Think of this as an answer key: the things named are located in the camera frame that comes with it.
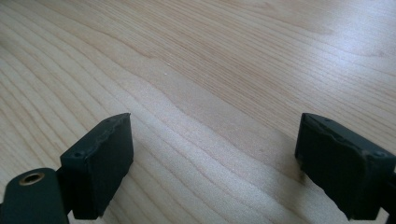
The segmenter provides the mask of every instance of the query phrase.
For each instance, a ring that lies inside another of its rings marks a hole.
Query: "black plastic part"
[[[41,168],[12,179],[7,184],[0,223],[68,223],[55,171]]]
[[[103,120],[61,156],[65,211],[73,209],[75,218],[102,216],[128,173],[134,157],[129,116]]]
[[[295,156],[348,219],[377,217],[396,158],[341,124],[303,114]]]
[[[393,215],[389,216],[388,223],[392,220],[396,224],[396,174],[393,174],[382,190],[381,207]]]

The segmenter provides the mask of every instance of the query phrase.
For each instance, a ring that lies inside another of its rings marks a hole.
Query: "black bracket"
[[[103,120],[62,156],[58,171],[35,169],[13,178],[0,204],[0,223],[68,223],[97,219],[134,158],[130,114]]]
[[[303,114],[295,157],[348,219],[375,220],[383,207],[396,223],[393,154],[331,119]]]

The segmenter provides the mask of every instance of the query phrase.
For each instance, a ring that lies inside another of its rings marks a hole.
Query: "wood grain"
[[[299,171],[300,116],[396,153],[395,12],[391,0],[2,0],[0,196],[130,112],[134,164],[93,223],[348,223]]]

